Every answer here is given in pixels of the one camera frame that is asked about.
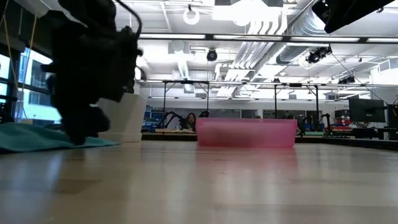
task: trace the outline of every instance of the computer monitor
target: computer monitor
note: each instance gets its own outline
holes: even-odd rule
[[[385,123],[384,102],[382,100],[349,99],[349,116],[354,122]]]

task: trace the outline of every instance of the plastic storage bin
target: plastic storage bin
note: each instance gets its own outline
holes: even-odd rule
[[[198,118],[199,146],[292,148],[297,120]]]

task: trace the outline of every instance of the desk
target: desk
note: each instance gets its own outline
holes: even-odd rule
[[[378,138],[384,140],[384,133],[396,133],[398,128],[353,128],[353,135],[356,139]]]

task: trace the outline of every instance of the blue mat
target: blue mat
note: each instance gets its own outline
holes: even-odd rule
[[[70,142],[68,136],[61,131],[31,124],[0,124],[0,152],[3,153],[114,146],[118,144],[104,139],[87,138],[86,144],[75,146]]]

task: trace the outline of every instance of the security camera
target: security camera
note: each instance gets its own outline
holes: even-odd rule
[[[215,49],[210,49],[207,53],[207,61],[214,62],[215,60],[217,60],[217,52]]]

